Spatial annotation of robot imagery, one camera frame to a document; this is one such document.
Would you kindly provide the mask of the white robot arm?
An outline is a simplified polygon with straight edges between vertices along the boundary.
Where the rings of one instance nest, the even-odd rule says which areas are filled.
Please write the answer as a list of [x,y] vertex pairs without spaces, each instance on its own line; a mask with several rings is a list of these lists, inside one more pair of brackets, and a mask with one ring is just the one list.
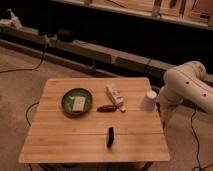
[[169,120],[172,111],[187,99],[208,114],[213,114],[213,87],[203,81],[206,69],[199,61],[190,61],[168,69],[163,76],[165,85],[159,93],[147,91],[141,109],[147,112],[160,107],[162,121]]

